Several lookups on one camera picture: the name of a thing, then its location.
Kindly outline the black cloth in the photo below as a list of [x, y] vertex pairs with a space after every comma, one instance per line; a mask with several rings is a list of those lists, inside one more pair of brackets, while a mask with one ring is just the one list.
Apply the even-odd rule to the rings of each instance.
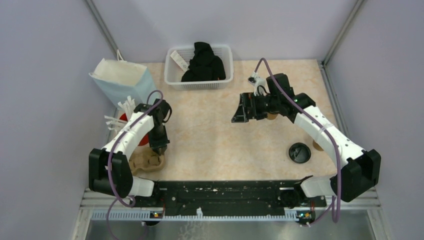
[[181, 82], [220, 81], [226, 79], [225, 67], [222, 59], [214, 54], [209, 43], [195, 42], [194, 56], [189, 61]]

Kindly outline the red straw holder cup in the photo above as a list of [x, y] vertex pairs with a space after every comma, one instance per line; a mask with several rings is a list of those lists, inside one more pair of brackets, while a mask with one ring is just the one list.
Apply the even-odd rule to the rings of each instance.
[[[122, 121], [124, 121], [124, 122], [127, 122], [128, 121], [128, 118], [127, 118], [127, 115], [125, 114], [125, 113], [123, 113], [120, 117], [119, 117], [119, 119], [120, 120], [122, 120]], [[139, 142], [139, 144], [138, 144], [138, 146], [145, 146], [145, 145], [147, 145], [149, 143], [149, 136], [148, 136], [148, 134], [146, 134], [142, 139], [141, 139], [141, 141]]]

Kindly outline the brown paper coffee cup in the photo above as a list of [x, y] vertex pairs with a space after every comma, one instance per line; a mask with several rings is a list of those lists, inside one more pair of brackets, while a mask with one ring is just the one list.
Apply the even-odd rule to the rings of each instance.
[[268, 113], [266, 118], [268, 120], [275, 120], [277, 117], [278, 117], [278, 114]]

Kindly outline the white plastic basket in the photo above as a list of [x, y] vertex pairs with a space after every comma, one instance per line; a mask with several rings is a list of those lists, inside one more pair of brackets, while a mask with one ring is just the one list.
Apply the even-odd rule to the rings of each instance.
[[233, 77], [233, 54], [228, 45], [195, 42], [168, 50], [164, 81], [176, 90], [224, 89]]

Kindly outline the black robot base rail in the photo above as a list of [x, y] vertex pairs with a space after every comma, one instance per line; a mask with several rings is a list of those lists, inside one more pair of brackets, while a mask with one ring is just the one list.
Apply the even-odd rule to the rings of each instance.
[[137, 196], [136, 208], [157, 207], [167, 217], [282, 216], [294, 208], [326, 207], [324, 196], [306, 198], [295, 191], [296, 180], [171, 181], [154, 183], [150, 197]]

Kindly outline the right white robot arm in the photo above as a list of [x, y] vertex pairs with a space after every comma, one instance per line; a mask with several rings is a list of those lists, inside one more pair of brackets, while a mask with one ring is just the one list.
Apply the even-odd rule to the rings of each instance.
[[379, 182], [381, 155], [375, 149], [365, 150], [351, 141], [306, 93], [294, 92], [286, 74], [278, 73], [264, 79], [253, 73], [247, 81], [254, 91], [240, 94], [232, 123], [263, 120], [268, 115], [287, 117], [312, 137], [337, 168], [333, 176], [302, 179], [293, 192], [297, 205], [307, 206], [314, 197], [324, 195], [351, 202]]

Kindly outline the brown pulp cup carrier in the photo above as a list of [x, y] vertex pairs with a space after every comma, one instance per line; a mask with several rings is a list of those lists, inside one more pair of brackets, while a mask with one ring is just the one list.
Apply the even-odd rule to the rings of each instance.
[[138, 172], [158, 172], [165, 167], [166, 156], [157, 154], [150, 147], [138, 146], [131, 154], [128, 163], [134, 176]]

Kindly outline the stack of paper cups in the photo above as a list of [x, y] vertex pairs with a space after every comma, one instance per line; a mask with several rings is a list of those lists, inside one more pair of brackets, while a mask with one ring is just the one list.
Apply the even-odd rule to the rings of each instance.
[[317, 151], [320, 151], [320, 152], [323, 152], [324, 151], [324, 149], [315, 141], [315, 140], [313, 140], [312, 141], [312, 146], [317, 150]]

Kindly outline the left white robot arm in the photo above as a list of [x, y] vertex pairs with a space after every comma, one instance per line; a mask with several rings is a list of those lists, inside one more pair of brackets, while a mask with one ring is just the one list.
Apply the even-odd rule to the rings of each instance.
[[153, 105], [139, 104], [131, 118], [105, 146], [94, 148], [88, 155], [89, 189], [126, 198], [141, 197], [149, 207], [160, 202], [160, 193], [152, 180], [133, 176], [129, 159], [140, 141], [147, 136], [154, 153], [162, 156], [169, 144], [165, 123], [172, 112], [165, 101], [156, 99]]

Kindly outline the white paper packet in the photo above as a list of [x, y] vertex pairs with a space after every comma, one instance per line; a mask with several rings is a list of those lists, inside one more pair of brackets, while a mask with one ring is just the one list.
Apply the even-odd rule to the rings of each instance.
[[184, 72], [189, 70], [188, 63], [183, 59], [183, 57], [176, 50], [174, 50], [170, 54], [170, 57]]

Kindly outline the light blue paper bag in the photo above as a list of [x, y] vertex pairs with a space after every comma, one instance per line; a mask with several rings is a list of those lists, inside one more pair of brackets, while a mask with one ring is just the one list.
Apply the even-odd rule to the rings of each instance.
[[157, 89], [148, 67], [124, 60], [119, 50], [116, 59], [103, 58], [89, 76], [116, 108], [128, 96], [137, 105], [145, 104], [149, 94]]

